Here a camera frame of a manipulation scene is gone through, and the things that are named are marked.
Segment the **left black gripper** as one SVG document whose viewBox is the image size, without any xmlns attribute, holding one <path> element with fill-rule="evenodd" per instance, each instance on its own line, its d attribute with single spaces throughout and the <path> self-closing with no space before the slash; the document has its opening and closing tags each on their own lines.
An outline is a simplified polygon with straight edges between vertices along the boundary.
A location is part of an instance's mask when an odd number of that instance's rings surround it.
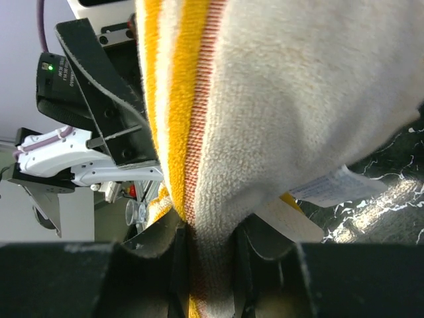
<svg viewBox="0 0 424 318">
<path fill-rule="evenodd" d="M 88 19 L 59 23 L 56 36 L 97 129 L 91 148 L 104 147 L 118 166 L 158 163 L 146 118 L 135 16 L 96 35 Z"/>
</svg>

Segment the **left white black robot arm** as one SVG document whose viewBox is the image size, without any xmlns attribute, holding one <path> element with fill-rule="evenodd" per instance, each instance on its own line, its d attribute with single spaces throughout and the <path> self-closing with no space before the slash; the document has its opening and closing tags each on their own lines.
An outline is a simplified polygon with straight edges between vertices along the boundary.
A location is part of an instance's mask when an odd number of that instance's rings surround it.
<svg viewBox="0 0 424 318">
<path fill-rule="evenodd" d="M 36 106 L 61 127 L 20 128 L 15 163 L 1 177 L 25 190 L 44 228 L 60 232 L 59 195 L 86 187 L 107 203 L 126 198 L 127 225 L 140 233 L 163 174 L 147 121 L 136 19 L 99 34 L 80 19 L 58 24 L 56 32 L 64 54 L 40 55 Z"/>
</svg>

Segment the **yellow orange striped towel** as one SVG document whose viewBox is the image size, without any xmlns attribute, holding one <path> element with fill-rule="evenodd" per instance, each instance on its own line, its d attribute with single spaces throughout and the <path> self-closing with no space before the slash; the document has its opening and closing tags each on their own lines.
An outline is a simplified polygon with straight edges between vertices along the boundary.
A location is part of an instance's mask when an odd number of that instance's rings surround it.
<svg viewBox="0 0 424 318">
<path fill-rule="evenodd" d="M 189 227 L 189 316 L 231 317 L 230 236 L 419 116 L 422 1 L 137 1 L 164 175 L 151 223 Z"/>
</svg>

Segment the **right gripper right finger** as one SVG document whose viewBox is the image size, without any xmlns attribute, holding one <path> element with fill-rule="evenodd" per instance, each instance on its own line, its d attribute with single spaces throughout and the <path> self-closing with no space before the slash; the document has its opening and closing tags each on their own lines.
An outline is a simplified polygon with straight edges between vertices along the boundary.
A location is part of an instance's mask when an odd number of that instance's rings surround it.
<svg viewBox="0 0 424 318">
<path fill-rule="evenodd" d="M 422 317 L 423 247 L 292 242 L 256 215 L 234 233 L 237 317 Z"/>
</svg>

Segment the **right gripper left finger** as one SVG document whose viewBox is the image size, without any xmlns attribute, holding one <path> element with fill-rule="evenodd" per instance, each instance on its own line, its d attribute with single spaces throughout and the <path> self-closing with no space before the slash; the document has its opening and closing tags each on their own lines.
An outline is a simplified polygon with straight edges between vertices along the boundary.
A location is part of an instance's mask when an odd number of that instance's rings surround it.
<svg viewBox="0 0 424 318">
<path fill-rule="evenodd" d="M 124 243 L 3 243 L 1 316 L 187 317 L 187 270 L 175 211 Z"/>
</svg>

